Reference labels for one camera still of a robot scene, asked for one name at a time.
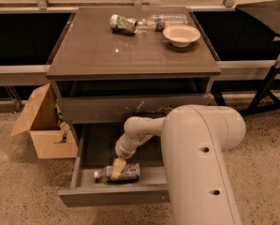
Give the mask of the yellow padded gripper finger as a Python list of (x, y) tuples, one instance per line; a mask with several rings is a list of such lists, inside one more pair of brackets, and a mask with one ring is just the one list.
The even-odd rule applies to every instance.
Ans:
[(113, 161), (111, 180), (115, 181), (119, 178), (121, 172), (123, 171), (126, 165), (126, 160), (123, 157), (118, 157)]

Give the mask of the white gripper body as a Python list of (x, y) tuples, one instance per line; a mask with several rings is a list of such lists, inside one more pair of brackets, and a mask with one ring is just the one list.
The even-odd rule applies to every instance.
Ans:
[(129, 159), (144, 144), (144, 140), (144, 136), (132, 138), (124, 133), (115, 144), (115, 153), (119, 158)]

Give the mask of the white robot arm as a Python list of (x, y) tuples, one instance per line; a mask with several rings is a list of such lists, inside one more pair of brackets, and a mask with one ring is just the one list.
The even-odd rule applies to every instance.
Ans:
[(242, 225), (222, 152), (238, 146), (245, 131), (242, 116), (225, 106), (185, 105), (161, 118), (130, 117), (115, 145), (111, 178), (158, 136), (174, 224)]

